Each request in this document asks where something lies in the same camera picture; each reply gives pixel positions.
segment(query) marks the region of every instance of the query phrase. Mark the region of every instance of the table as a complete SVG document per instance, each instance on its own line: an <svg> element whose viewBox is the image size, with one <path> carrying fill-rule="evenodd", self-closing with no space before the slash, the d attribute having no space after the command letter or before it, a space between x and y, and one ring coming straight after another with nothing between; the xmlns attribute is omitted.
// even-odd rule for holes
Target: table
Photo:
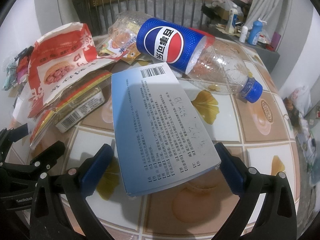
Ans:
<svg viewBox="0 0 320 240"><path fill-rule="evenodd" d="M284 171L289 180L296 209L300 196L300 172L296 141L285 106L262 63L252 49L226 41L244 60L249 76L263 87L261 98L254 104L238 96L212 94L205 109L196 107L211 139L221 141L239 156L247 166L256 167L260 173L275 175ZM111 72L146 65L138 61L134 66L118 62ZM191 101L201 92L183 75L179 82ZM28 138L14 143L8 155L9 162L28 163L34 156L57 140L63 141L67 150L50 173L61 174L71 167L79 167L93 156L103 143L110 144L117 158L112 121L110 87L104 91L107 103L83 119L76 127L61 134L52 126L34 151L28 152ZM244 230L252 229L264 195L260 195L256 208ZM68 201L62 195L66 213L77 232L82 232ZM87 197L87 202L101 223L115 239L211 239L225 222L238 201L232 195L221 172L210 171L185 184L141 197L128 197L115 160L100 181L98 190Z"/></svg>

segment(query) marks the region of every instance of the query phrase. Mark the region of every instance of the blue bottle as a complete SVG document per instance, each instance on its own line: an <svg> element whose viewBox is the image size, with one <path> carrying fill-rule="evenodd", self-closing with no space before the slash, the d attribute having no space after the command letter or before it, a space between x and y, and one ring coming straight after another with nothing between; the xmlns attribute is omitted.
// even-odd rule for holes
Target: blue bottle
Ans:
<svg viewBox="0 0 320 240"><path fill-rule="evenodd" d="M250 32L249 38L248 38L248 43L251 45L257 45L258 43L258 38L260 36L260 32L262 30L263 27L263 23L267 23L265 21L260 20L260 18L258 18L257 21L253 22L253 27L252 30Z"/></svg>

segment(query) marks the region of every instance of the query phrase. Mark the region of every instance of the empty soda bottle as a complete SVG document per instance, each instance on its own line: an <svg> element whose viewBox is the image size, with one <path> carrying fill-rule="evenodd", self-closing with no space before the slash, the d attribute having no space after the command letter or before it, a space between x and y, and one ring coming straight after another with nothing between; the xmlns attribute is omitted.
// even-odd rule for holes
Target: empty soda bottle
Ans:
<svg viewBox="0 0 320 240"><path fill-rule="evenodd" d="M142 12L120 13L108 33L121 48L136 46L143 54L167 62L216 94L239 93L254 103L262 86L248 76L243 60L229 44Z"/></svg>

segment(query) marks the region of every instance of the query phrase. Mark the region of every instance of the barcode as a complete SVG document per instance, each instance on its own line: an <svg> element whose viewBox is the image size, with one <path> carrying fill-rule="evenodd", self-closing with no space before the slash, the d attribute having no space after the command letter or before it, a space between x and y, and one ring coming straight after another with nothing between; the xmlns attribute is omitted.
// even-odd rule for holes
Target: barcode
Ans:
<svg viewBox="0 0 320 240"><path fill-rule="evenodd" d="M81 119L81 116L78 114L77 111L75 111L73 114L71 114L69 117L67 117L65 120L61 122L61 124L66 128L69 129L71 126L73 126L76 122L78 122Z"/></svg>
<svg viewBox="0 0 320 240"><path fill-rule="evenodd" d="M162 66L151 67L151 68L146 68L146 69L141 70L141 75L143 78L158 76L158 75L162 75L162 74L165 74Z"/></svg>

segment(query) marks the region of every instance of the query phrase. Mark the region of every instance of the cardboard box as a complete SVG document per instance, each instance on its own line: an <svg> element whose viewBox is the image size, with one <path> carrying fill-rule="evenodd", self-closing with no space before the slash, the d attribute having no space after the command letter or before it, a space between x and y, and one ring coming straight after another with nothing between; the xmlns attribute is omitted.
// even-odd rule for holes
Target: cardboard box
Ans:
<svg viewBox="0 0 320 240"><path fill-rule="evenodd" d="M226 11L225 9L221 8L220 6L216 6L214 9L213 9L216 14L218 14L220 16L221 19L223 20L229 20L229 11ZM242 22L243 21L243 16L239 16L238 15L238 20L237 22Z"/></svg>

